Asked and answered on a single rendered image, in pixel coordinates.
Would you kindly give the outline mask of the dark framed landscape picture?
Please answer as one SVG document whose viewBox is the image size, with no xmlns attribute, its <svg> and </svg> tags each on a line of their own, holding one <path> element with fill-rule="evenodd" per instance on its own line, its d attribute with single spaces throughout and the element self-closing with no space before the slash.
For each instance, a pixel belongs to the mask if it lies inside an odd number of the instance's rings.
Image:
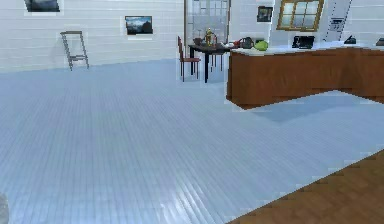
<svg viewBox="0 0 384 224">
<path fill-rule="evenodd" d="M 28 12 L 59 12 L 58 0 L 24 0 Z"/>
<path fill-rule="evenodd" d="M 151 16 L 126 16 L 125 24 L 128 35 L 146 35 L 153 33 Z"/>
</svg>

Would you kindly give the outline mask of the white wall ladder shelf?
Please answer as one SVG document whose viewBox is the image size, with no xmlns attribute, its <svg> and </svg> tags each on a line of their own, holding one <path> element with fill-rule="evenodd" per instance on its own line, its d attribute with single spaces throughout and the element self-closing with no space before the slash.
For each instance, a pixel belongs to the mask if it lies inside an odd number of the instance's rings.
<svg viewBox="0 0 384 224">
<path fill-rule="evenodd" d="M 344 29 L 352 0 L 328 0 L 326 42 L 339 41 Z"/>
</svg>

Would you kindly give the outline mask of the grey metal stool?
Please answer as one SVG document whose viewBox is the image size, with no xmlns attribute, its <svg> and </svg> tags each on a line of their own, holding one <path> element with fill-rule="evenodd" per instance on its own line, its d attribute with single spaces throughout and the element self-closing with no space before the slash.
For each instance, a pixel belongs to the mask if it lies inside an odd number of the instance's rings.
<svg viewBox="0 0 384 224">
<path fill-rule="evenodd" d="M 60 35 L 62 37 L 62 41 L 63 41 L 63 45 L 64 45 L 64 49 L 65 49 L 65 53 L 67 56 L 67 61 L 68 61 L 70 70 L 71 71 L 73 70 L 73 62 L 74 61 L 84 61 L 87 69 L 89 69 L 89 60 L 88 60 L 88 56 L 87 56 L 87 52 L 86 52 L 86 48 L 85 48 L 85 44 L 84 44 L 83 32 L 82 31 L 64 31 L 64 32 L 60 32 Z M 70 53 L 68 40 L 66 37 L 67 35 L 78 35 L 80 37 L 80 42 L 81 42 L 81 46 L 82 46 L 82 50 L 83 50 L 82 55 L 72 55 Z"/>
</svg>

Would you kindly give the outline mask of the brown kitchen counter white top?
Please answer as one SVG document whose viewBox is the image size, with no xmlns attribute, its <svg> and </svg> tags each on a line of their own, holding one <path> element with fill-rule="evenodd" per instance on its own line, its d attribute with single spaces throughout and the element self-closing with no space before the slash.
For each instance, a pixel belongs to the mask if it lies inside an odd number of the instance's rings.
<svg viewBox="0 0 384 224">
<path fill-rule="evenodd" d="M 333 90 L 384 103 L 384 48 L 334 44 L 230 53 L 227 99 L 243 109 Z"/>
</svg>

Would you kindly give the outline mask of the small dark framed picture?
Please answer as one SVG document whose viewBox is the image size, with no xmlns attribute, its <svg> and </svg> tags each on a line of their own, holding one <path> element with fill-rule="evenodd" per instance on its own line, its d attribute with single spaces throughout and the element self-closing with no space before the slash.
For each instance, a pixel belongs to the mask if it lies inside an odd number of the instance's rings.
<svg viewBox="0 0 384 224">
<path fill-rule="evenodd" d="M 273 14 L 273 8 L 267 6 L 259 6 L 258 7 L 258 22 L 270 22 Z"/>
</svg>

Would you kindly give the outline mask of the red wooden chair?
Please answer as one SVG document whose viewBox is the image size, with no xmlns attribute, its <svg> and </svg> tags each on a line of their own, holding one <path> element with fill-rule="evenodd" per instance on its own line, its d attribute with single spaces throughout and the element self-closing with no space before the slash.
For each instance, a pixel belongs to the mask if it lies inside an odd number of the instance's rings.
<svg viewBox="0 0 384 224">
<path fill-rule="evenodd" d="M 211 38 L 211 46 L 217 47 L 217 46 L 222 46 L 218 41 L 217 41 L 217 35 L 213 34 Z M 216 52 L 211 54 L 211 72 L 213 71 L 214 67 L 217 67 L 217 58 L 220 58 L 220 70 L 223 71 L 223 55 L 225 52 Z"/>
<path fill-rule="evenodd" d="M 196 77 L 197 79 L 199 78 L 199 62 L 201 61 L 200 58 L 195 58 L 195 57 L 192 57 L 192 58 L 187 58 L 184 56 L 184 53 L 183 53 L 183 47 L 182 47 L 182 41 L 181 41 L 181 37 L 178 36 L 177 37 L 177 43 L 178 43 L 178 52 L 179 52 L 179 61 L 180 61 L 180 76 L 182 77 L 182 81 L 184 82 L 185 81 L 185 69 L 184 69 L 184 65 L 186 63 L 190 63 L 191 64 L 191 68 L 195 65 L 196 68 L 193 69 L 193 72 L 196 73 Z"/>
</svg>

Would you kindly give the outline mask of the wooden framed window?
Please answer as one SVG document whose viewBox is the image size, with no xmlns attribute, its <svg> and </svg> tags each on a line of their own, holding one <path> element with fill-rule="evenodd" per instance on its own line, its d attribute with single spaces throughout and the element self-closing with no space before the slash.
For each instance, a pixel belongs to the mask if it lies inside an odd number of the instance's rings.
<svg viewBox="0 0 384 224">
<path fill-rule="evenodd" d="M 324 0 L 281 0 L 277 30 L 316 32 Z"/>
</svg>

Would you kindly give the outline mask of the black dining table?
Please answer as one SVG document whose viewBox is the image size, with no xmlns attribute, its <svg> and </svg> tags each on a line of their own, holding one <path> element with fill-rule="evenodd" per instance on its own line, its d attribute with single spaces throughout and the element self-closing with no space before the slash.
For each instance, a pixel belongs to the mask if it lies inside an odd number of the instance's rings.
<svg viewBox="0 0 384 224">
<path fill-rule="evenodd" d="M 195 44 L 189 45 L 190 56 L 194 56 L 194 52 L 200 52 L 204 54 L 204 81 L 208 80 L 209 77 L 209 56 L 212 54 L 223 54 L 233 50 L 233 47 L 223 47 L 221 45 L 212 45 L 212 46 L 198 46 Z"/>
</svg>

